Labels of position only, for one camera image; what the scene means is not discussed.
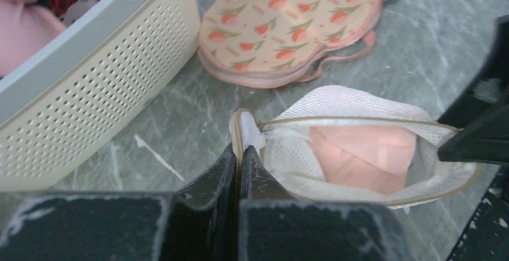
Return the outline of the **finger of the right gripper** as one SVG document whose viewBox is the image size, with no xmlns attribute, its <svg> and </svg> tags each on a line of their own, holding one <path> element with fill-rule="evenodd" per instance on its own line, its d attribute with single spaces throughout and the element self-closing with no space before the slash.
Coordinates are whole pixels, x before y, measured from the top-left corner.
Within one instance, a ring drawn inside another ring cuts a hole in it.
<svg viewBox="0 0 509 261">
<path fill-rule="evenodd" d="M 438 149 L 441 161 L 508 165 L 508 16 L 496 20 L 484 65 L 438 121 L 460 129 Z"/>
</svg>

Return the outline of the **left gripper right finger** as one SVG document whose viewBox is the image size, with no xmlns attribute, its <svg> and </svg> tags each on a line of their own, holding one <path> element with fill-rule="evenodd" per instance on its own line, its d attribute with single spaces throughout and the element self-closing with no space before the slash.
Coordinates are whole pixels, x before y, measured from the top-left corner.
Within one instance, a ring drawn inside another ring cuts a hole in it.
<svg viewBox="0 0 509 261">
<path fill-rule="evenodd" d="M 239 260 L 411 260 L 396 216 L 366 202 L 297 199 L 254 147 L 241 165 Z"/>
</svg>

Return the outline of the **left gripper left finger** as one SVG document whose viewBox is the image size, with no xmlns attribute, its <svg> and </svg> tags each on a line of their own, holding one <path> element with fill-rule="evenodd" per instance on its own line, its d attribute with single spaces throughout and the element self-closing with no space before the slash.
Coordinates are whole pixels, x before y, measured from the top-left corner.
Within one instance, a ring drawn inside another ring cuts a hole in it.
<svg viewBox="0 0 509 261">
<path fill-rule="evenodd" d="M 178 191 L 60 191 L 26 199 L 2 260 L 228 260 L 236 156 L 228 145 Z"/>
</svg>

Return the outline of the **beige mesh laundry bag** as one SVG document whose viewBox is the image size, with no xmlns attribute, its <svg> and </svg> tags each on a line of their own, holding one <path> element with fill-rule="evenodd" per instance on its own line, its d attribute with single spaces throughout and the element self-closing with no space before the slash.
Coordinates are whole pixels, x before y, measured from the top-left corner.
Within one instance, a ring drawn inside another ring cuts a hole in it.
<svg viewBox="0 0 509 261">
<path fill-rule="evenodd" d="M 473 183 L 479 163 L 438 158 L 438 148 L 457 133 L 419 107 L 340 85 L 310 91 L 264 124 L 247 109 L 230 121 L 237 159 L 254 147 L 262 167 L 294 196 L 394 209 Z"/>
</svg>

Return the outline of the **pink bra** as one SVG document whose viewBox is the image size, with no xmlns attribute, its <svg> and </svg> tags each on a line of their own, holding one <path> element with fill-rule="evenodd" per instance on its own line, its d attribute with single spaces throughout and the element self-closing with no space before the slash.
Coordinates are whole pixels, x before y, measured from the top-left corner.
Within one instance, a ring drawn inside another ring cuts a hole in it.
<svg viewBox="0 0 509 261">
<path fill-rule="evenodd" d="M 383 195 L 403 189 L 417 146 L 414 132 L 389 125 L 315 126 L 309 136 L 328 183 Z"/>
</svg>

